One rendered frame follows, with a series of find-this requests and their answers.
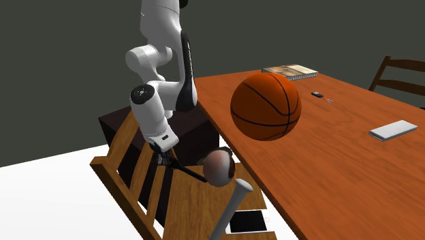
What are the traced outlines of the light wooden chair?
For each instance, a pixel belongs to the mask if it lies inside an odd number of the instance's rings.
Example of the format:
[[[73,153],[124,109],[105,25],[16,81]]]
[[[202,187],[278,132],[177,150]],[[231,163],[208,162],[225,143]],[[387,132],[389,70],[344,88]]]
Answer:
[[[116,132],[106,157],[95,157],[90,163],[101,182],[118,203],[143,240],[208,240],[225,210],[234,181],[224,187],[213,187],[177,170],[173,174],[163,237],[154,228],[165,166],[157,166],[156,155],[144,143],[133,170],[130,186],[119,175],[118,167],[136,134],[140,132],[131,109]],[[187,166],[202,175],[202,166]],[[235,178],[253,187],[237,210],[265,209],[259,186],[241,163],[236,163]],[[220,240],[277,240],[274,232],[227,235]]]

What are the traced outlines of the reddish brown wooden table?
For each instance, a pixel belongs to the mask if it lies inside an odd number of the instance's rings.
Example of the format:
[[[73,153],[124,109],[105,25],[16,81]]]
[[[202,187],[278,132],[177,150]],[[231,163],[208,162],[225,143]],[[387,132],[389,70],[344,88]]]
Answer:
[[[247,76],[197,78],[198,102],[299,239],[425,240],[425,110],[319,74],[295,82],[295,128],[256,141],[230,115]],[[384,142],[368,134],[400,120],[418,128]]]

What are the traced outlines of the grey red ball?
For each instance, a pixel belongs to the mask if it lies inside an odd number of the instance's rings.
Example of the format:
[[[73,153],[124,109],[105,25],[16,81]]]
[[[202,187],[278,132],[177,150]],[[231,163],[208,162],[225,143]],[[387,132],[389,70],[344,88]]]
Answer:
[[[215,187],[227,185],[234,177],[236,164],[232,150],[219,147],[211,151],[203,160],[203,174],[207,182]]]

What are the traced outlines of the orange basketball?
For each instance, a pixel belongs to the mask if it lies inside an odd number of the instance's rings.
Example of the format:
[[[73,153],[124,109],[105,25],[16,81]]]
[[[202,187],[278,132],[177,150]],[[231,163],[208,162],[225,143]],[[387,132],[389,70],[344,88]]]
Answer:
[[[261,72],[243,80],[233,93],[230,113],[235,126],[253,140],[272,141],[289,134],[302,112],[295,85],[286,77]]]

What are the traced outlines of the white flat tablet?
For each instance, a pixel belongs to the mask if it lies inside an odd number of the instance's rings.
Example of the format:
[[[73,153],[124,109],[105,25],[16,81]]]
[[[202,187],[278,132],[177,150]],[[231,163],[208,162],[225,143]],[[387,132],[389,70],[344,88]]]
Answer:
[[[396,121],[394,123],[389,123],[387,125],[375,128],[368,132],[369,135],[380,141],[387,141],[398,136],[402,136],[403,134],[412,132],[416,130],[418,127],[410,122],[405,120]]]

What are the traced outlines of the spiral bound notebook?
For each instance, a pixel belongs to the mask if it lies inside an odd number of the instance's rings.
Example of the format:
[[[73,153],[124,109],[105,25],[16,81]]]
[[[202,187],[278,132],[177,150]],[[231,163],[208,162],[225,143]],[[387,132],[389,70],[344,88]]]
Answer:
[[[290,81],[312,78],[318,75],[318,71],[297,64],[265,67],[262,68],[262,72],[280,74]]]

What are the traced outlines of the dark robot stand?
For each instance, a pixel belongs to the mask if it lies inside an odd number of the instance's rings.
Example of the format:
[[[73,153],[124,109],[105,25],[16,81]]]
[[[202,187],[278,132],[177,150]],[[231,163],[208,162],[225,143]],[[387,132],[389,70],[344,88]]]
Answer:
[[[109,145],[129,111],[130,107],[124,107],[99,118],[100,126]],[[199,106],[186,113],[175,112],[169,120],[169,124],[179,138],[178,144],[174,147],[174,152],[182,166],[197,165],[201,158],[219,146],[219,133]],[[124,159],[118,167],[119,175],[126,186],[130,186],[133,170],[144,143],[142,134],[136,132]],[[168,168],[163,177],[159,206],[155,216],[155,219],[162,226],[165,225],[166,221],[172,177],[177,172],[177,170]]]

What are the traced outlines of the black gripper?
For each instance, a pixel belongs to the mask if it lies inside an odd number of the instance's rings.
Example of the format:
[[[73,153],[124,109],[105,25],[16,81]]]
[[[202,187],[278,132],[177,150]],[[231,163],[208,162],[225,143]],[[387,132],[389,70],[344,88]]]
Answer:
[[[157,163],[159,166],[169,166],[171,168],[178,169],[204,183],[207,182],[205,177],[197,174],[196,172],[193,172],[192,170],[184,166],[181,166],[176,158],[170,157],[170,151],[163,152],[157,143],[152,146],[152,150],[157,154]]]

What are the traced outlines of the grey baseball bat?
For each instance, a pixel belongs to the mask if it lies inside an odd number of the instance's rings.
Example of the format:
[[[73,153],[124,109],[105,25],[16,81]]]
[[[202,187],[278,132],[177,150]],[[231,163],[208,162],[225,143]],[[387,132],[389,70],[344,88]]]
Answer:
[[[208,240],[220,240],[242,200],[247,193],[253,191],[252,186],[243,179],[235,179],[235,183],[236,187],[232,196]]]

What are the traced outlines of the dark wooden chair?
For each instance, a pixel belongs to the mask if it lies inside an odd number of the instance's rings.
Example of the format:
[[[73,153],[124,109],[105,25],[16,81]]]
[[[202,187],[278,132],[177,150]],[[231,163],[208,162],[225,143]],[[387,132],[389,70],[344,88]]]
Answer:
[[[425,61],[393,59],[391,56],[387,55],[381,62],[381,65],[379,66],[379,69],[368,88],[369,91],[374,91],[377,86],[380,86],[425,97],[425,85],[417,85],[401,80],[382,79],[382,74],[387,67],[425,73]]]

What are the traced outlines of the black car key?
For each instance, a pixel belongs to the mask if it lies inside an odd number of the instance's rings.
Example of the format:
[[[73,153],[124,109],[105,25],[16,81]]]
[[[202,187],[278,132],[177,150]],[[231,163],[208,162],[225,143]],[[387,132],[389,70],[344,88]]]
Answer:
[[[333,102],[333,100],[324,97],[321,93],[316,92],[316,91],[312,92],[311,95],[313,95],[313,96],[315,96],[317,98],[323,99],[323,100],[327,101],[328,103],[332,103]]]

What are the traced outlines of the white phone with black screen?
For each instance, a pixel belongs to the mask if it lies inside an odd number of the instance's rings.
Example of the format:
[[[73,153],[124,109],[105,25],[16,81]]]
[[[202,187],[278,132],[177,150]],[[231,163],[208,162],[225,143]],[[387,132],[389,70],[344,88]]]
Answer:
[[[228,235],[272,232],[274,228],[267,209],[237,210],[225,228]]]

